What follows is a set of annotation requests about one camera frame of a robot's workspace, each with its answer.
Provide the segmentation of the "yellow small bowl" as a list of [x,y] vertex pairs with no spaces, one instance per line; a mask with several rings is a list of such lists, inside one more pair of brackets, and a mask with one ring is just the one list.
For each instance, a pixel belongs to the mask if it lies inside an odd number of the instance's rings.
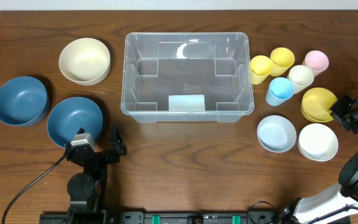
[[330,107],[337,102],[337,97],[330,90],[316,87],[308,90],[302,97],[301,113],[311,122],[327,123],[334,118]]

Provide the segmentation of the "white small bowl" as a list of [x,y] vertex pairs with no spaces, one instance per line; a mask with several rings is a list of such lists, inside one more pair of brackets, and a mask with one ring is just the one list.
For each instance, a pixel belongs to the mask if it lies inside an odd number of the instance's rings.
[[326,162],[337,154],[339,141],[332,129],[320,123],[313,123],[301,130],[298,148],[307,159]]

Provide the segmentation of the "pink cup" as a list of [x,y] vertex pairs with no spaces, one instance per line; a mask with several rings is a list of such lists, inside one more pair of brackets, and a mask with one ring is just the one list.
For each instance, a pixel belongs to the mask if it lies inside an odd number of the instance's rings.
[[312,50],[306,54],[302,65],[308,67],[316,77],[329,67],[329,59],[322,51]]

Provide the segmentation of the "cream cup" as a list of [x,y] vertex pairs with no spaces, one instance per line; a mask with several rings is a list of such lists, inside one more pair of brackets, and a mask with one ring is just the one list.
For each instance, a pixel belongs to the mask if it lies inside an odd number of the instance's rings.
[[294,86],[294,94],[301,92],[314,81],[313,72],[304,65],[296,65],[292,67],[287,78]]

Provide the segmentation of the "grey-blue small bowl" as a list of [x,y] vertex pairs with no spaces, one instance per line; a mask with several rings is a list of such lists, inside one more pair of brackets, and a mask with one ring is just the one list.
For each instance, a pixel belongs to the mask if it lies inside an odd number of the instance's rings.
[[294,125],[288,119],[271,115],[258,124],[257,139],[267,151],[282,153],[295,145],[297,134]]

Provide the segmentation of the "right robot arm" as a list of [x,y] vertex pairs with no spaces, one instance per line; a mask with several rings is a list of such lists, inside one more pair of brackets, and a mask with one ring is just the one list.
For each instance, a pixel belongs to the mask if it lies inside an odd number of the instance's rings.
[[[330,110],[344,129],[358,133],[358,94],[354,100],[344,96]],[[358,213],[358,151],[346,162],[338,181],[318,195],[295,200],[275,223],[350,223],[350,216]]]

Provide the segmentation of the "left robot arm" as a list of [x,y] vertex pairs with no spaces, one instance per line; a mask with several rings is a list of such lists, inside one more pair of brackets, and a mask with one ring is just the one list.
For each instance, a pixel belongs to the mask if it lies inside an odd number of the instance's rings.
[[95,145],[92,135],[80,128],[65,148],[65,158],[83,168],[67,184],[68,223],[109,223],[111,219],[111,213],[103,208],[108,165],[118,163],[127,147],[116,124],[109,140],[111,148],[96,152]]

